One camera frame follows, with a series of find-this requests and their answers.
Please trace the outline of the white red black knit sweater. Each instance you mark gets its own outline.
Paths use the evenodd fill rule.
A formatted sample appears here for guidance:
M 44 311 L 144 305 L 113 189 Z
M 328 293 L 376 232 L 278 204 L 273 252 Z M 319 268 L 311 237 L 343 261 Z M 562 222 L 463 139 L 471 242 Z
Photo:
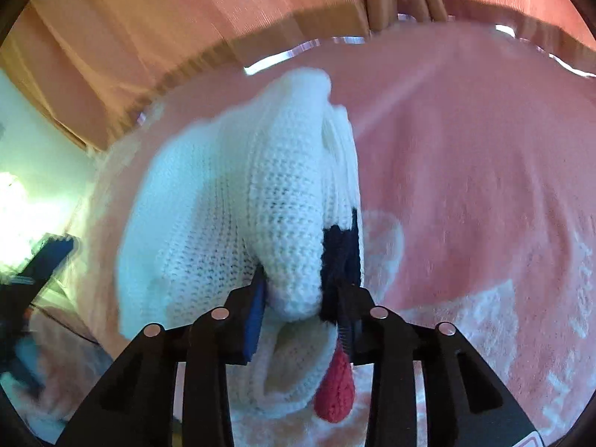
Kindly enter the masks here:
M 337 333 L 320 320 L 334 266 L 358 266 L 352 125 L 318 69 L 290 71 L 250 102 L 190 126 L 152 158 L 115 265 L 119 331 L 192 323 L 267 279 L 259 346 L 228 371 L 236 410 L 280 418 L 312 406 L 337 423 L 355 386 Z

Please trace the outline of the pink patterned bed sheet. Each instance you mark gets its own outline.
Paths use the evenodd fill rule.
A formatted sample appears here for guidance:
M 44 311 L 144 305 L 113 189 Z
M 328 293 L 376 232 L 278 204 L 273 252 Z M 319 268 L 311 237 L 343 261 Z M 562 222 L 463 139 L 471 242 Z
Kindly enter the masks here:
M 140 183 L 187 128 L 250 102 L 290 71 L 318 69 L 345 108 L 358 158 L 356 280 L 407 321 L 457 325 L 545 443 L 595 390 L 595 83 L 485 26 L 409 24 L 364 44 L 325 44 L 253 76 L 211 72 L 159 99 L 114 144 L 72 229 L 61 284 L 73 313 L 36 312 L 40 396 L 65 422 L 132 338 L 119 331 L 115 265 Z M 359 446 L 368 368 L 331 423 L 231 405 L 240 446 Z

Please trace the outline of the pink curtain with tan hem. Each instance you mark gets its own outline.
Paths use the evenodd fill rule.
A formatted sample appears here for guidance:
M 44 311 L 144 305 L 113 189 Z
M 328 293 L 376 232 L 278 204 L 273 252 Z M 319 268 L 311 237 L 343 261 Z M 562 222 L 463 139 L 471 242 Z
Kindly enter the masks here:
M 586 72 L 595 0 L 1 0 L 1 68 L 81 148 L 103 150 L 189 78 L 400 17 L 509 24 Z

